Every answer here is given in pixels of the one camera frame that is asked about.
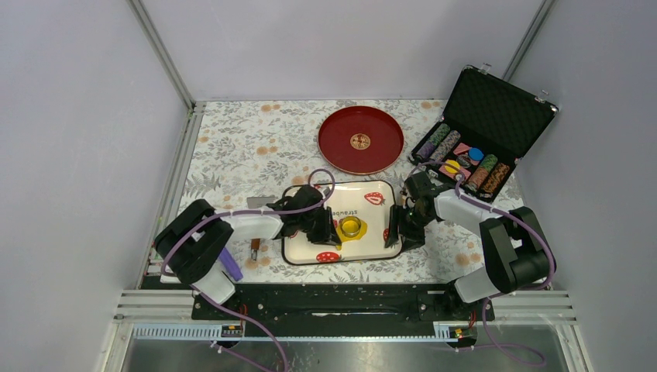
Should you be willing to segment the yellow dough piece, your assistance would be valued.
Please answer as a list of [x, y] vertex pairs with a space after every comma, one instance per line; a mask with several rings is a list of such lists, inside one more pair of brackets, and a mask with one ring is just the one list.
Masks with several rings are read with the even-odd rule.
[[362, 239], [366, 235], [367, 229], [366, 222], [354, 215], [340, 219], [335, 228], [341, 243]]

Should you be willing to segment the clear tape roll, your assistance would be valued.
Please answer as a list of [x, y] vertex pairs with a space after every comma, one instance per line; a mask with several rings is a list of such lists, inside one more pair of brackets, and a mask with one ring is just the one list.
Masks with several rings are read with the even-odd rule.
[[362, 221], [353, 216], [347, 216], [339, 222], [339, 229], [346, 237], [352, 238], [358, 236], [363, 227]]

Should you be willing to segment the strawberry print rectangular tray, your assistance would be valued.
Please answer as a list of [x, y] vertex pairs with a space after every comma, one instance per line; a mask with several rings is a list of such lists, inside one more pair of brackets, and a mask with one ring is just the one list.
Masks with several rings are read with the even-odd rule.
[[340, 219], [354, 215], [368, 225], [366, 235], [339, 246], [317, 245], [308, 242], [302, 232], [286, 238], [281, 244], [284, 260], [293, 265], [331, 264], [359, 260], [387, 260], [398, 256], [400, 242], [384, 247], [390, 206], [394, 203], [394, 189], [386, 181], [352, 181], [335, 185], [326, 206], [332, 209], [335, 227]]

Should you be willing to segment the metal scraper wooden handle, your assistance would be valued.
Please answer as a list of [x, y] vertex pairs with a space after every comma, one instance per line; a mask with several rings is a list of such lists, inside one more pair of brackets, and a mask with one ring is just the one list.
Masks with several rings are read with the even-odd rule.
[[[246, 199], [247, 206], [251, 209], [261, 208], [268, 203], [276, 200], [274, 195], [271, 196], [252, 196]], [[250, 245], [250, 259], [253, 262], [257, 261], [258, 253], [260, 250], [261, 239], [252, 239]]]

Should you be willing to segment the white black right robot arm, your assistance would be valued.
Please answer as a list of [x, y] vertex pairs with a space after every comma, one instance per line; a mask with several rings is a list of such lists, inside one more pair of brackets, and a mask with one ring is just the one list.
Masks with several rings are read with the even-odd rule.
[[401, 243], [403, 250], [425, 245], [431, 222], [453, 222], [480, 238], [484, 265], [449, 283], [444, 307], [454, 319], [464, 319], [475, 302], [508, 294], [556, 270], [556, 262], [535, 213], [526, 207], [509, 212], [483, 203], [449, 184], [434, 184], [425, 172], [410, 175], [404, 190], [411, 205], [390, 208], [386, 248]]

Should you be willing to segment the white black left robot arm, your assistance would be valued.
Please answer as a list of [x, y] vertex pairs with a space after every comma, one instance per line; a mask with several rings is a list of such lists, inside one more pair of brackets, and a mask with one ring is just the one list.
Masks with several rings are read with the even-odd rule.
[[205, 296], [218, 316], [229, 319], [238, 313], [241, 300], [218, 262], [225, 247], [233, 241], [283, 239], [295, 233], [313, 244], [338, 246], [341, 240], [327, 199], [311, 185], [258, 209], [219, 212], [198, 199], [155, 237], [153, 246], [163, 258], [164, 271]]

